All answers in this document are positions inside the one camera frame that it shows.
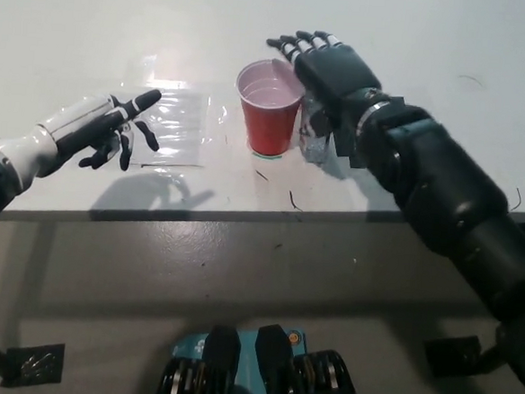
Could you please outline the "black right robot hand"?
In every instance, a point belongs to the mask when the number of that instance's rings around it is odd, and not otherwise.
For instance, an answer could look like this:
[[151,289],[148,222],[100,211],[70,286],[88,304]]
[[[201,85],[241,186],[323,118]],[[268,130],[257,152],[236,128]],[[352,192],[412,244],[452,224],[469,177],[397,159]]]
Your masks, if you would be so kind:
[[382,85],[347,44],[326,31],[297,31],[266,44],[288,60],[299,82],[320,103],[337,129],[357,134],[360,118]]

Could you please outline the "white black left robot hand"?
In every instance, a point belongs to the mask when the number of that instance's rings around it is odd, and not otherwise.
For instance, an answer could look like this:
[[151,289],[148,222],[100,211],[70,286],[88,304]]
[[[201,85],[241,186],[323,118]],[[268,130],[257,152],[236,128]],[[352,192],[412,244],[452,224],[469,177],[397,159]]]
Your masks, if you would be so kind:
[[76,153],[89,147],[95,153],[81,159],[81,167],[97,169],[116,154],[120,156],[120,169],[127,170],[134,148],[132,126],[143,133],[152,150],[159,149],[155,133],[138,117],[161,97],[160,91],[152,89],[121,103],[116,96],[103,94],[85,98],[38,122],[36,130],[49,137],[52,148],[40,154],[36,175],[43,178],[53,174]]

